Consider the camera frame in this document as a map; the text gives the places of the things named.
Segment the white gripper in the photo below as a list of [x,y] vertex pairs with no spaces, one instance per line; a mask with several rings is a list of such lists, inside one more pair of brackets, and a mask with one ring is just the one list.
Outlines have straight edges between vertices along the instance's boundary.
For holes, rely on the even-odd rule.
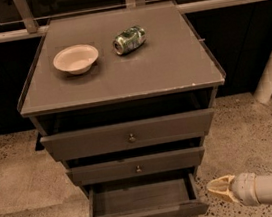
[[255,190],[256,175],[253,173],[241,173],[236,175],[221,176],[207,184],[209,193],[225,202],[236,203],[245,206],[258,206],[259,201]]

